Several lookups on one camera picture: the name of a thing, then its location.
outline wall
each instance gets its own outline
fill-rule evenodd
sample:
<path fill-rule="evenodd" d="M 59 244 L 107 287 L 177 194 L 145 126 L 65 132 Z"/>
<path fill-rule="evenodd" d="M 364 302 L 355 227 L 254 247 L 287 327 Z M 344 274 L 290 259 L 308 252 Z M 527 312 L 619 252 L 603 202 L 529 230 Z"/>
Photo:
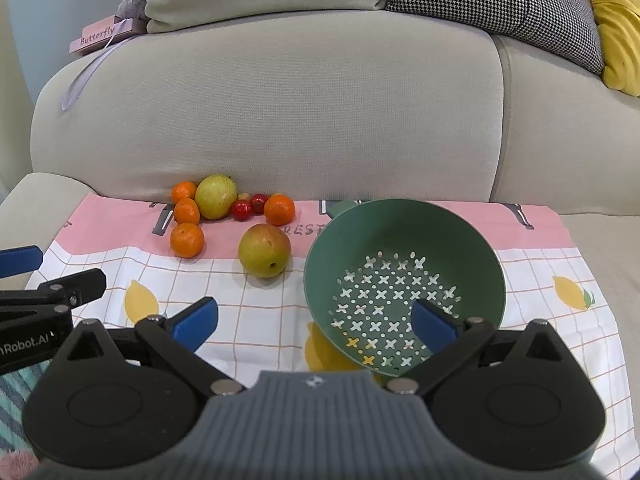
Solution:
<path fill-rule="evenodd" d="M 35 102 L 68 62 L 69 43 L 82 28 L 114 14 L 122 0 L 7 0 L 24 79 Z"/>
<path fill-rule="evenodd" d="M 33 103 L 20 70 L 6 0 L 0 0 L 0 202 L 31 171 Z"/>

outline gray plush toy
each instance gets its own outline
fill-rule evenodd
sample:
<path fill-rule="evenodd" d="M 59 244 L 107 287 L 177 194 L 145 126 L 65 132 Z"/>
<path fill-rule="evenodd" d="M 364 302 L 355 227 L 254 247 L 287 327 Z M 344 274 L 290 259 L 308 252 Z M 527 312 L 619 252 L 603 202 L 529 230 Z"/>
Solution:
<path fill-rule="evenodd" d="M 149 18 L 145 14 L 146 0 L 123 0 L 116 12 L 123 20 L 137 18 L 148 23 Z"/>

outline teal striped fabric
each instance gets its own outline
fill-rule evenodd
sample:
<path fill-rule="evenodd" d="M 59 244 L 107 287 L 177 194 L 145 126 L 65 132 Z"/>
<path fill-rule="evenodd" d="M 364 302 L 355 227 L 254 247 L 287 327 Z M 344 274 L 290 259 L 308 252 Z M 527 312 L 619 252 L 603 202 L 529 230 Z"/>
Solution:
<path fill-rule="evenodd" d="M 0 450 L 31 449 L 22 431 L 22 408 L 48 365 L 42 362 L 0 377 Z"/>

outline pink box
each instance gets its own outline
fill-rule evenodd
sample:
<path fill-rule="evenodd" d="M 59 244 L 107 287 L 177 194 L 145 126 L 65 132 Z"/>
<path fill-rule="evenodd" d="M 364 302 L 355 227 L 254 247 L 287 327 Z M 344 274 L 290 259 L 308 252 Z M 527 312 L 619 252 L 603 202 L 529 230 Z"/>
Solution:
<path fill-rule="evenodd" d="M 116 24 L 122 20 L 117 16 L 109 16 L 99 22 L 92 23 L 82 29 L 82 37 L 69 44 L 69 54 L 84 56 L 104 47 L 111 39 Z M 120 25 L 120 32 L 113 37 L 111 43 L 118 43 L 131 36 L 146 34 L 146 23 L 133 18 L 127 18 Z"/>

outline yellow lemon illustration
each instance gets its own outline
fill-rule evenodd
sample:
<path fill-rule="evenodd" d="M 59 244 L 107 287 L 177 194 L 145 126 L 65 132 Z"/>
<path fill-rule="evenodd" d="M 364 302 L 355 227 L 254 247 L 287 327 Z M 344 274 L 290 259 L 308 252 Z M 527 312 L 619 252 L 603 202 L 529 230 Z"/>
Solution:
<path fill-rule="evenodd" d="M 124 311 L 127 317 L 135 324 L 146 316 L 158 314 L 158 300 L 154 294 L 136 280 L 131 280 L 131 285 L 124 295 Z"/>
<path fill-rule="evenodd" d="M 581 290 L 580 286 L 569 278 L 564 276 L 554 276 L 553 278 L 556 294 L 565 305 L 576 310 L 587 310 L 595 303 L 593 294 L 588 293 L 586 290 Z"/>
<path fill-rule="evenodd" d="M 341 353 L 320 331 L 318 325 L 309 323 L 309 337 L 305 344 L 305 359 L 312 372 L 337 372 L 360 370 L 360 365 Z"/>

